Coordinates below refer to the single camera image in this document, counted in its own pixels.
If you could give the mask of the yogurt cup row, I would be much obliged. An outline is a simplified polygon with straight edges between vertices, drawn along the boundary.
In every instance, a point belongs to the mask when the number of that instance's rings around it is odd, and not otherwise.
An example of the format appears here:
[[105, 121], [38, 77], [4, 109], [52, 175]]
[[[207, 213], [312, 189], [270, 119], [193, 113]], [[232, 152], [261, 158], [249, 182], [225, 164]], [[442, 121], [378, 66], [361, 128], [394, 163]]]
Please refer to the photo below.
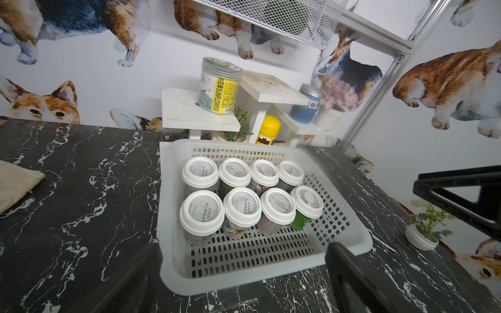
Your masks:
[[199, 190], [214, 189], [219, 182], [219, 171], [216, 163], [204, 156], [189, 159], [181, 174], [188, 194]]
[[294, 188], [290, 195], [296, 209], [296, 217], [290, 224], [293, 230], [302, 230], [308, 222], [322, 215], [324, 202], [316, 190], [301, 185]]
[[276, 234], [281, 228], [291, 224], [296, 218], [294, 201], [285, 190], [270, 188], [261, 197], [262, 216], [257, 229], [265, 236]]
[[247, 187], [251, 181], [249, 166], [237, 158], [229, 158], [219, 165], [219, 193], [223, 200], [234, 188]]
[[240, 239], [245, 232], [257, 225], [262, 216], [259, 196], [247, 187], [232, 189], [223, 200], [225, 218], [224, 233], [230, 239]]
[[304, 172], [296, 164], [288, 160], [283, 160], [277, 165], [279, 182], [277, 188], [291, 192], [297, 186], [303, 185]]
[[279, 183], [277, 167], [268, 160], [256, 160], [250, 166], [249, 188], [258, 196]]
[[193, 192], [181, 205], [180, 223], [192, 246], [208, 244], [222, 227], [224, 218], [223, 202], [212, 191]]

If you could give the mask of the yogurt cup front row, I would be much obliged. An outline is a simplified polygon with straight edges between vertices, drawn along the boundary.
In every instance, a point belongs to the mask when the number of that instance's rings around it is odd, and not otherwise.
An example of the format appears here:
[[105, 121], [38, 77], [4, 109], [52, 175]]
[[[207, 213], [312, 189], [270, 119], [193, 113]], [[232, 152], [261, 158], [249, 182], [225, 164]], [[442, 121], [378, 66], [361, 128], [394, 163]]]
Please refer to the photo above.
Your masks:
[[279, 182], [277, 188], [291, 192], [297, 186], [303, 185], [304, 172], [296, 164], [288, 160], [283, 160], [277, 165]]
[[290, 195], [296, 209], [296, 217], [290, 224], [293, 230], [302, 230], [308, 222], [322, 215], [324, 202], [316, 190], [301, 185], [294, 188]]
[[223, 202], [212, 191], [193, 192], [181, 205], [180, 223], [192, 246], [208, 244], [222, 227], [224, 218]]
[[251, 181], [249, 166], [237, 158], [229, 158], [219, 165], [219, 193], [223, 200], [234, 188], [247, 187]]

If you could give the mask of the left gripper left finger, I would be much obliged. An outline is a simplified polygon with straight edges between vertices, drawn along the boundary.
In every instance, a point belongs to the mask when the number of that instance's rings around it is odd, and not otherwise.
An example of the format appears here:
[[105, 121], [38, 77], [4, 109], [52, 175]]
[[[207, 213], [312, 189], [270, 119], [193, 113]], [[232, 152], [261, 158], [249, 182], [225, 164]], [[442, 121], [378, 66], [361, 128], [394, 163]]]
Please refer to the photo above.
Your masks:
[[147, 244], [69, 311], [149, 312], [157, 294], [162, 260], [159, 244]]

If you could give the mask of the white plastic perforated basket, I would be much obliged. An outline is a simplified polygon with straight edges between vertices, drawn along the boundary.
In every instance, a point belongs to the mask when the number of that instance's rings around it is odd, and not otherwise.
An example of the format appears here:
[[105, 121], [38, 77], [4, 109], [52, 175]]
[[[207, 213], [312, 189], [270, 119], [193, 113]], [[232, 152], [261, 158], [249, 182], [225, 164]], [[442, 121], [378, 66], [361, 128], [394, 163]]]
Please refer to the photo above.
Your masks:
[[[207, 157], [216, 163], [235, 157], [248, 164], [258, 159], [299, 164], [305, 184], [324, 201], [323, 213], [302, 230], [284, 227], [265, 236], [251, 228], [237, 240], [218, 231], [207, 245], [193, 246], [180, 223], [181, 205], [187, 196], [181, 171], [193, 157]], [[173, 293], [194, 296], [321, 266], [332, 242], [343, 244], [356, 256], [373, 247], [368, 229], [342, 192], [343, 172], [351, 170], [353, 164], [336, 149], [177, 140], [161, 143], [159, 159], [157, 238], [163, 257], [159, 275]]]

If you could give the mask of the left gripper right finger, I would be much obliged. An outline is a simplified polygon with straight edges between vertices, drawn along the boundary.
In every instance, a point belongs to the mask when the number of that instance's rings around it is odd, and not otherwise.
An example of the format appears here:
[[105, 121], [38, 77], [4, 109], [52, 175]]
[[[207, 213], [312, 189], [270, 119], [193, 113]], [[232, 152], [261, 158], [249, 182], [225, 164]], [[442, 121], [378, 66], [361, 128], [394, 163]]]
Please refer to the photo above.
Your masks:
[[339, 312], [406, 312], [406, 301], [343, 244], [326, 252], [327, 272]]

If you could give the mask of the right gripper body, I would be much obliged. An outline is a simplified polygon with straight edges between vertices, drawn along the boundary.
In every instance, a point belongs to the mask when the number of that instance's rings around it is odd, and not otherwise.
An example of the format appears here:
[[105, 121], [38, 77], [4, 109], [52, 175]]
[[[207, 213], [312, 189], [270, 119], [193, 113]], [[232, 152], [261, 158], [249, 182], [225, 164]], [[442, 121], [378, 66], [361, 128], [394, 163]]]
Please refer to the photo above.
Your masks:
[[500, 166], [422, 173], [415, 195], [500, 241]]

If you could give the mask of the yogurt cup back row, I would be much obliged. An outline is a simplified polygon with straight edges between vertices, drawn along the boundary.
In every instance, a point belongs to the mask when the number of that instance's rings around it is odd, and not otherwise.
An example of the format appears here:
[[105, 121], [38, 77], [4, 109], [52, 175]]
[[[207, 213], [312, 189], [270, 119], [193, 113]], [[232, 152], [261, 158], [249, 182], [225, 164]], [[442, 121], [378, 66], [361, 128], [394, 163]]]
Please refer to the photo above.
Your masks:
[[259, 196], [247, 187], [232, 189], [223, 200], [225, 218], [224, 233], [230, 239], [240, 239], [245, 232], [257, 225], [262, 216]]
[[261, 197], [262, 216], [257, 229], [265, 236], [276, 234], [281, 228], [291, 224], [296, 218], [294, 201], [285, 190], [270, 188]]
[[219, 171], [216, 163], [204, 156], [189, 159], [181, 174], [188, 194], [199, 190], [214, 189], [219, 182]]
[[256, 160], [250, 166], [249, 188], [258, 196], [279, 183], [277, 167], [268, 160]]

